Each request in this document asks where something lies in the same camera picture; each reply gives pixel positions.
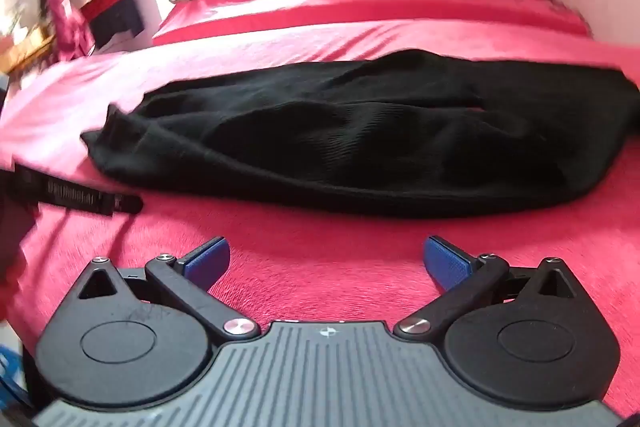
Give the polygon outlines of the pink bed blanket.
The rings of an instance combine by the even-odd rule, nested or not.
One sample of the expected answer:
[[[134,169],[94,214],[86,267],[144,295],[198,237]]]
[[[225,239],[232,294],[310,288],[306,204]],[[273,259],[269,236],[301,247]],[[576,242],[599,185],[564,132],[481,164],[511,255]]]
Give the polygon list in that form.
[[[55,65],[1,119],[1,161],[138,193],[134,216],[43,206],[1,297],[33,346],[94,257],[143,265],[213,236],[214,288],[260,324],[394,323],[436,294],[442,236],[560,257],[620,343],[639,406],[639,52],[484,23],[265,30]]]

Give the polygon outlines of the red far bed sheet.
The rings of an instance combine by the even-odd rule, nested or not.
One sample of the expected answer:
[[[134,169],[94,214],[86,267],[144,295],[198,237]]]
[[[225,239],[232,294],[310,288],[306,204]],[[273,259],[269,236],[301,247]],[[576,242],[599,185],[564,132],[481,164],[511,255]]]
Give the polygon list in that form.
[[[577,13],[554,0],[191,0],[174,5],[154,46],[243,32],[378,20],[472,20],[589,37]]]

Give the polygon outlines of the wooden shelf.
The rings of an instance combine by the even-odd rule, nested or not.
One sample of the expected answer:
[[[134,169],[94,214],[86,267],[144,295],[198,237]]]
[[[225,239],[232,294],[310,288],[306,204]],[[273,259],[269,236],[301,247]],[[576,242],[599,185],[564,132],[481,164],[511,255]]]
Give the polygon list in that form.
[[[1,37],[0,69],[11,76],[24,70],[33,62],[49,55],[53,49],[54,35],[47,28],[37,26],[30,30],[25,38],[15,43],[12,36]]]

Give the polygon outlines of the black pants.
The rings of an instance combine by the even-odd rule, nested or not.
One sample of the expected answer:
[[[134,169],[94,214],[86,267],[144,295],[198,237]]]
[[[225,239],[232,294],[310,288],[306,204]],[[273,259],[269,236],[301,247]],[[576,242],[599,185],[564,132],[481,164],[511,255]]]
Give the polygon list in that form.
[[[174,81],[82,141],[132,186],[442,218],[586,194],[638,117],[616,69],[402,50]]]

